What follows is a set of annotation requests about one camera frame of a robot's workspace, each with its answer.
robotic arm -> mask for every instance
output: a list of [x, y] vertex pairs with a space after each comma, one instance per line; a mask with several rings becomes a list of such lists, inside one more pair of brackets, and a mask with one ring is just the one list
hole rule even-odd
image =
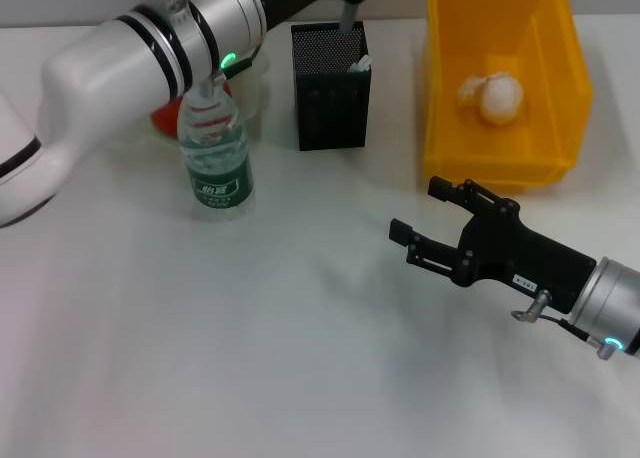
[[[393, 220], [389, 237], [407, 247], [407, 263], [447, 276], [461, 287], [504, 283], [533, 298], [519, 321], [554, 322], [608, 360], [618, 350], [640, 358], [640, 273], [603, 258], [600, 264], [520, 221], [520, 205], [471, 180], [453, 186], [434, 177], [429, 194], [473, 214], [457, 248], [432, 241]], [[568, 320], [543, 315], [551, 307]]]
[[[316, 0], [136, 0], [49, 60], [37, 133], [0, 94], [0, 227], [30, 216], [100, 142], [174, 101]], [[364, 0], [344, 0], [351, 28]]]

plastic bottle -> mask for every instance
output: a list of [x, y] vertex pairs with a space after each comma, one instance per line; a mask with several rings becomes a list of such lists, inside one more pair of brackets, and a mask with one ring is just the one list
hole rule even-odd
[[249, 139], [240, 112], [218, 74], [187, 93], [178, 135], [197, 200], [213, 221], [234, 220], [253, 204]]

white robotic arm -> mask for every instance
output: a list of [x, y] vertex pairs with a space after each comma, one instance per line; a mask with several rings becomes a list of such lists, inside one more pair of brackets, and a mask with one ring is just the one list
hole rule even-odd
[[[137, 0], [47, 62], [38, 130], [0, 95], [0, 227], [46, 204], [98, 143], [186, 93], [316, 0]], [[364, 0], [345, 0], [351, 9]]]

white table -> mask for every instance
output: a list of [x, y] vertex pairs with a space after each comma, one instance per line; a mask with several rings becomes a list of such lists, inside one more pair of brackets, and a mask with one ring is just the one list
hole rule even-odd
[[[516, 199], [533, 229], [640, 269], [640, 16], [577, 24], [596, 90], [579, 166]], [[416, 185], [424, 21], [366, 30], [367, 147], [307, 154], [289, 28], [269, 35], [247, 219], [195, 219], [178, 150], [143, 124], [0, 231], [0, 456], [638, 456], [640, 363], [517, 323], [524, 296], [458, 289], [387, 239], [397, 217], [457, 243], [469, 215]], [[30, 123], [42, 62], [87, 32], [0, 31]]]

mesh pencil holder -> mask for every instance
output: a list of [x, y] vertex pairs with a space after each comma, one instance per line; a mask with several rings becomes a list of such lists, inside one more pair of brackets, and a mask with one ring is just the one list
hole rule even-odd
[[338, 23], [295, 25], [291, 35], [300, 150], [363, 147], [371, 70], [348, 73], [369, 54], [362, 22], [347, 34]]

